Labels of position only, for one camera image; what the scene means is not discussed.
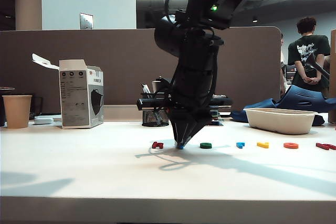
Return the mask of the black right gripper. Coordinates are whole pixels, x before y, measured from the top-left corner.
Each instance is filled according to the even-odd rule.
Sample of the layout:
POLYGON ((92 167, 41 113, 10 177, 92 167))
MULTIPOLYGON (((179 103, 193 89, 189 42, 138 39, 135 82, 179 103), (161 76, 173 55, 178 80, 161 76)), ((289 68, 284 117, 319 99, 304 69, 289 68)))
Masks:
POLYGON ((212 120, 212 107, 228 107, 233 100, 225 95, 207 93, 204 97, 178 97, 172 89, 160 88, 143 92, 137 100, 139 111, 153 111, 158 117, 164 111, 171 121, 176 147, 184 147, 189 140, 212 120))

